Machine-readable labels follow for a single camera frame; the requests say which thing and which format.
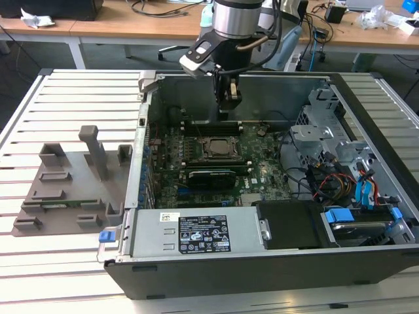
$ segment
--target white sticker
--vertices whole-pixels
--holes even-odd
[[[178,221],[181,213],[160,213],[160,222]]]

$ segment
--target blue tab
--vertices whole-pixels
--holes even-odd
[[[395,220],[403,218],[403,215],[401,214],[400,209],[398,207],[392,208],[392,215]]]
[[[329,224],[332,224],[332,223],[334,223],[336,221],[336,219],[334,218],[334,216],[332,214],[332,211],[327,211],[326,212],[326,218],[327,218],[327,222]]]
[[[373,188],[373,185],[371,184],[371,182],[366,181],[361,203],[362,205],[367,206],[368,209],[373,209],[372,205],[370,205],[369,203],[369,193],[371,192],[372,188]]]
[[[329,224],[355,220],[349,208],[332,208],[326,212],[326,218]]]
[[[358,183],[356,184],[356,189],[355,189],[355,201],[357,203],[361,201],[361,195],[362,195],[362,181],[361,181],[361,177],[359,177]]]
[[[110,243],[110,242],[115,242],[115,237],[116,237],[116,232],[115,231],[101,231],[99,233],[99,242],[100,243]]]

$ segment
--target small electronic device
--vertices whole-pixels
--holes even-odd
[[[346,0],[351,11],[370,11],[376,5],[384,5],[384,0]]]
[[[418,20],[406,20],[399,25],[399,29],[404,31],[406,34],[417,35],[419,34],[419,21]]]
[[[342,5],[329,5],[326,9],[325,20],[329,23],[339,24],[348,7]]]

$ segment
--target metal bracket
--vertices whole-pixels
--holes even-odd
[[[141,71],[138,78],[138,87],[141,93],[147,93],[157,87],[156,71]],[[138,100],[143,100],[144,95],[138,94]]]

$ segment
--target power supply label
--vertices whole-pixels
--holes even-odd
[[[179,252],[230,252],[227,216],[179,217]]]

